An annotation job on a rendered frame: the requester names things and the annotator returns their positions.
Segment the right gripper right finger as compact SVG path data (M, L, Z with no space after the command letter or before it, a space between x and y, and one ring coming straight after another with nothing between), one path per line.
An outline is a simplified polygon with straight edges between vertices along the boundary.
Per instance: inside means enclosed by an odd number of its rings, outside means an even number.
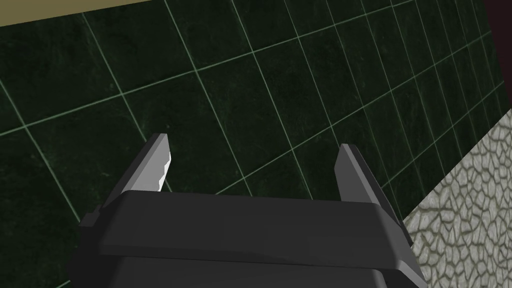
M398 225L401 224L381 186L354 144L340 145L334 173L343 202L376 204Z

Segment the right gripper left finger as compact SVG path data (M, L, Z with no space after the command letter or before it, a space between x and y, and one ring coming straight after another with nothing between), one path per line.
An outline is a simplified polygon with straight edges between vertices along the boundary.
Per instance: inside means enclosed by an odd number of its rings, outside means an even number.
M153 134L114 186L102 205L125 191L161 191L172 160L167 134Z

